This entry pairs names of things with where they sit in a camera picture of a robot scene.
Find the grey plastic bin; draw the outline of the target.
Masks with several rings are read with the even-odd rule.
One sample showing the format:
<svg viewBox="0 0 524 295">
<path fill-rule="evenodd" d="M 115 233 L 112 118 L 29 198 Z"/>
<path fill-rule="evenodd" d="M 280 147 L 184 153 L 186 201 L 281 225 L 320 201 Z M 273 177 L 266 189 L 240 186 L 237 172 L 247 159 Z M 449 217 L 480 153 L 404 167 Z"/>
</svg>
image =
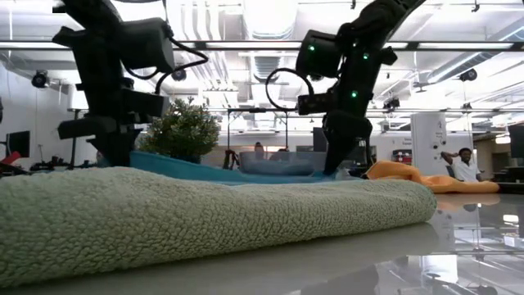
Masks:
<svg viewBox="0 0 524 295">
<path fill-rule="evenodd" d="M 240 170 L 255 175 L 308 176 L 322 173 L 325 152 L 241 152 Z"/>
</svg>

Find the black computer monitor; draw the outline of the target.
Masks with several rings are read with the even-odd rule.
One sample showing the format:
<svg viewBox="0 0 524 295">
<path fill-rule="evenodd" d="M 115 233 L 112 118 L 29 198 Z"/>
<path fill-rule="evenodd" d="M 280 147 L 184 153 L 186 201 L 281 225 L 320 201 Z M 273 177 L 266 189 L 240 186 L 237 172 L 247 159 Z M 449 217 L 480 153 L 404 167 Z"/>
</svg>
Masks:
<svg viewBox="0 0 524 295">
<path fill-rule="evenodd" d="M 313 129 L 313 146 L 315 152 L 326 152 L 328 150 L 328 141 L 324 136 L 323 130 L 319 127 L 314 127 Z M 345 160 L 366 164 L 366 142 L 359 141 L 353 150 L 346 155 Z"/>
</svg>

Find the black wall monitor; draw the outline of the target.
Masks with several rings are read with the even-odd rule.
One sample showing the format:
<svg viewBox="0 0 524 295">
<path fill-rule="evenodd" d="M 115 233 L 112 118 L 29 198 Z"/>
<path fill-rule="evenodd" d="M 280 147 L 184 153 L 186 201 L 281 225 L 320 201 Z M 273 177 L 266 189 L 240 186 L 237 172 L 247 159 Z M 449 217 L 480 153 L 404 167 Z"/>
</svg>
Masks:
<svg viewBox="0 0 524 295">
<path fill-rule="evenodd" d="M 6 135 L 6 156 L 18 152 L 21 157 L 30 157 L 30 132 L 20 131 Z"/>
</svg>

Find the white pillar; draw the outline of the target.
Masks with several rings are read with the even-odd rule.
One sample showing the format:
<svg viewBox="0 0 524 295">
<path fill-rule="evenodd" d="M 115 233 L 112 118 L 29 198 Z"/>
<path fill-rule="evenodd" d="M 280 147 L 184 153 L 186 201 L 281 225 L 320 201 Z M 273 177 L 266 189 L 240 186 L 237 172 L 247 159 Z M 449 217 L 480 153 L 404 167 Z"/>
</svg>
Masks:
<svg viewBox="0 0 524 295">
<path fill-rule="evenodd" d="M 419 112 L 411 115 L 412 163 L 423 175 L 446 175 L 441 157 L 447 144 L 445 114 Z"/>
</svg>

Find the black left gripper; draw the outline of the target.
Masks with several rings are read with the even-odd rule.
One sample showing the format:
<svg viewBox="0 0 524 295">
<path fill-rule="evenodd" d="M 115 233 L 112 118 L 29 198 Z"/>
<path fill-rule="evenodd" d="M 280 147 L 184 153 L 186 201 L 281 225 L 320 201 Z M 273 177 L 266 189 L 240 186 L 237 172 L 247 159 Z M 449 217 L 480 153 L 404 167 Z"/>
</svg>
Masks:
<svg viewBox="0 0 524 295">
<path fill-rule="evenodd" d="M 76 84 L 75 90 L 85 96 L 88 109 L 83 118 L 62 121 L 57 128 L 59 138 L 95 135 L 95 138 L 88 139 L 88 142 L 111 166 L 129 166 L 130 153 L 134 150 L 139 132 L 124 132 L 127 125 L 140 124 L 142 121 L 142 94 L 134 90 L 132 79 L 123 79 L 121 86 L 116 98 L 107 93 L 109 97 L 105 99 L 104 93 L 97 93 L 94 98 L 88 98 L 85 86 L 82 83 Z"/>
</svg>

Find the orange microfiber towel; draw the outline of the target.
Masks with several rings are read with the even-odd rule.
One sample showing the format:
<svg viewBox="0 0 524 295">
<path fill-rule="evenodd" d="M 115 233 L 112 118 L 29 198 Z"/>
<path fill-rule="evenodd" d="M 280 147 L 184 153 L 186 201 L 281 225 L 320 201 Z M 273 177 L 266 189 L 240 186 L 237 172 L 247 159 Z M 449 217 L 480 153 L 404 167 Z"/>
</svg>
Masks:
<svg viewBox="0 0 524 295">
<path fill-rule="evenodd" d="M 365 173 L 368 179 L 401 179 L 428 187 L 433 193 L 497 193 L 500 186 L 490 181 L 463 182 L 448 175 L 424 176 L 414 167 L 394 161 L 377 161 Z"/>
</svg>

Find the black tripod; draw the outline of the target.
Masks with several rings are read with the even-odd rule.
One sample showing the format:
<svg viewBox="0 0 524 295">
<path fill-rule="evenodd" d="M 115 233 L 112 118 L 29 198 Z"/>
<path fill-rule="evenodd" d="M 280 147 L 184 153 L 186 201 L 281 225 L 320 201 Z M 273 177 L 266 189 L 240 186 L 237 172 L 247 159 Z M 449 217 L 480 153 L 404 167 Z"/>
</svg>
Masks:
<svg viewBox="0 0 524 295">
<path fill-rule="evenodd" d="M 71 109 L 68 109 L 68 111 L 74 112 L 74 120 L 77 120 L 79 118 L 79 113 L 82 110 L 71 108 Z M 72 147 L 71 147 L 71 158 L 70 158 L 70 164 L 69 164 L 68 170 L 73 170 L 75 168 L 76 143 L 77 143 L 77 139 L 76 137 L 73 137 L 72 138 Z"/>
</svg>

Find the pale green microfiber towel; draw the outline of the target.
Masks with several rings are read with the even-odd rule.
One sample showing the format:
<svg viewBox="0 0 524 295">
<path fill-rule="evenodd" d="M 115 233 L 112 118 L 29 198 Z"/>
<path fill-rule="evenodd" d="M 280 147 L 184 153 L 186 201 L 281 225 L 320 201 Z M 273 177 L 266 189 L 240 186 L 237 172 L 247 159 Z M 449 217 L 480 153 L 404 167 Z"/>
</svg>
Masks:
<svg viewBox="0 0 524 295">
<path fill-rule="evenodd" d="M 0 288 L 428 221 L 399 179 L 219 184 L 132 168 L 0 179 Z"/>
</svg>

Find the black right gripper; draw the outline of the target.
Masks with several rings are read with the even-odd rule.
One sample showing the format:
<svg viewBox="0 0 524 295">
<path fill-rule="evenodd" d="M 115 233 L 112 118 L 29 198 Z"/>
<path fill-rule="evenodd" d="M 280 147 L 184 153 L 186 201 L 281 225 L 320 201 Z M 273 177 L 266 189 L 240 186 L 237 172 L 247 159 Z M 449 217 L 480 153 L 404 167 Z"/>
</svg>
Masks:
<svg viewBox="0 0 524 295">
<path fill-rule="evenodd" d="M 327 136 L 325 175 L 333 175 L 358 145 L 357 139 L 369 138 L 373 130 L 366 116 L 373 90 L 347 88 L 347 85 L 346 81 L 339 79 L 327 91 L 331 106 L 323 118 L 323 131 Z"/>
</svg>

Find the small potted green plant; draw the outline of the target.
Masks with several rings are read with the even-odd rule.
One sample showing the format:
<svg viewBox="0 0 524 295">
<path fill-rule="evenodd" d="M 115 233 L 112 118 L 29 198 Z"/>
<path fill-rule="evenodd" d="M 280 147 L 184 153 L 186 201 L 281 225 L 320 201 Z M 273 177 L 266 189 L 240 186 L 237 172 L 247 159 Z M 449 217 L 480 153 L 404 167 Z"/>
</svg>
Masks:
<svg viewBox="0 0 524 295">
<path fill-rule="evenodd" d="M 202 105 L 174 98 L 167 112 L 155 118 L 138 140 L 138 149 L 200 164 L 217 145 L 219 131 L 218 121 Z"/>
</svg>

